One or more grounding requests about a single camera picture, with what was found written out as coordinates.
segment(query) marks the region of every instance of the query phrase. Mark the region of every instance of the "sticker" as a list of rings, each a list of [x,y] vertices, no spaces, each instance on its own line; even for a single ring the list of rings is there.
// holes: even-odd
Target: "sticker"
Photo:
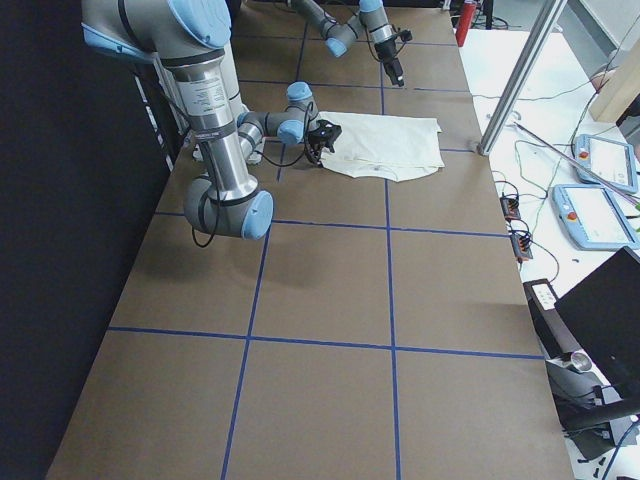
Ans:
[[[556,297],[551,292],[549,285],[546,283],[539,283],[533,286],[533,293],[536,294],[540,305],[545,310],[553,310],[556,308]]]
[[[213,76],[196,82],[177,82],[184,108],[189,115],[214,115],[227,108],[227,95],[222,78]]]

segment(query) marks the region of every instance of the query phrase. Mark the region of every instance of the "white wall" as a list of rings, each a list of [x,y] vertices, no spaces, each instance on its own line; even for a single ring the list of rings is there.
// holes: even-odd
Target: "white wall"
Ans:
[[[616,46],[620,45],[625,33],[640,15],[640,0],[580,1]],[[640,20],[629,33],[622,47],[629,50],[638,39],[640,39]]]

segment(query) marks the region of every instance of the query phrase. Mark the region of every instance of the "gray robot arm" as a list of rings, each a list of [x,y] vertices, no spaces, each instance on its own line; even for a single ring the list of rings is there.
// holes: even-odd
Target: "gray robot arm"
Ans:
[[[359,38],[371,40],[380,63],[393,85],[404,86],[404,73],[398,60],[396,39],[411,40],[408,30],[396,31],[389,24],[382,0],[360,0],[360,10],[341,25],[314,0],[287,0],[291,8],[302,15],[325,40],[331,53],[340,57]]]
[[[235,69],[221,69],[225,46],[230,52],[231,21],[224,0],[84,0],[82,7],[87,44],[136,62],[151,62],[157,52],[173,74],[206,167],[185,197],[193,228],[262,237],[271,224],[273,199],[260,190],[245,160],[265,136],[295,144],[317,127],[308,85],[289,87],[285,112],[236,118],[226,91],[231,80],[237,88]]]

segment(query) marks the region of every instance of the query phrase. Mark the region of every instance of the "black monitor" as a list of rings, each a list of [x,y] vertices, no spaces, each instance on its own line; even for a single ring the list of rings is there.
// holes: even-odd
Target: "black monitor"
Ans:
[[[628,247],[618,250],[556,310],[620,397],[639,397],[640,258]]]

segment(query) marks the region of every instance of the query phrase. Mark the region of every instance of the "connector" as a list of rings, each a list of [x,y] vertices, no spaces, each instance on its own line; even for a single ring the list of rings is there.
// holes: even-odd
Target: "connector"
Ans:
[[[517,197],[510,197],[508,195],[502,195],[500,197],[500,206],[502,207],[502,213],[504,219],[508,222],[511,220],[521,220],[520,216],[520,203]]]
[[[531,253],[531,240],[527,239],[526,235],[520,232],[511,232],[510,238],[513,254],[516,256],[518,263],[533,260],[533,254]]]

